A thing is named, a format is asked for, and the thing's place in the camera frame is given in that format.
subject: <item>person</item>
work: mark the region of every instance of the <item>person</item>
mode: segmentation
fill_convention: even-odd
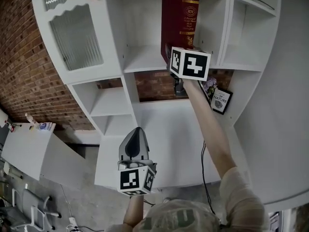
[[[130,199],[123,224],[112,225],[106,232],[137,231],[267,231],[269,218],[257,196],[242,179],[234,163],[227,136],[216,120],[197,81],[184,80],[200,125],[206,147],[221,177],[220,195],[225,203],[228,224],[219,219],[204,203],[172,200],[156,204],[143,218],[143,196]]]

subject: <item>sleeve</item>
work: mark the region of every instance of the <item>sleeve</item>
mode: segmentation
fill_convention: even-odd
[[[228,226],[238,231],[269,230],[264,205],[241,177],[238,168],[225,173],[220,185]]]
[[[105,232],[132,232],[133,228],[127,224],[116,224],[111,225],[108,227],[108,229],[105,230]]]

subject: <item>white wall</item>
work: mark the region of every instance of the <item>white wall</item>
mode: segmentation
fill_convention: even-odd
[[[282,0],[267,67],[235,124],[253,189],[273,209],[309,202],[308,112],[309,0]]]

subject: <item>red book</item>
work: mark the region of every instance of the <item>red book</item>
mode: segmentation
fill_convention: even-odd
[[[193,48],[199,0],[162,0],[161,55],[165,46]]]

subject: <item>bottle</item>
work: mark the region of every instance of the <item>bottle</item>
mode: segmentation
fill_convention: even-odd
[[[40,124],[30,115],[30,114],[25,114],[27,117],[27,120],[30,122],[31,125],[33,125],[34,128],[38,128]]]

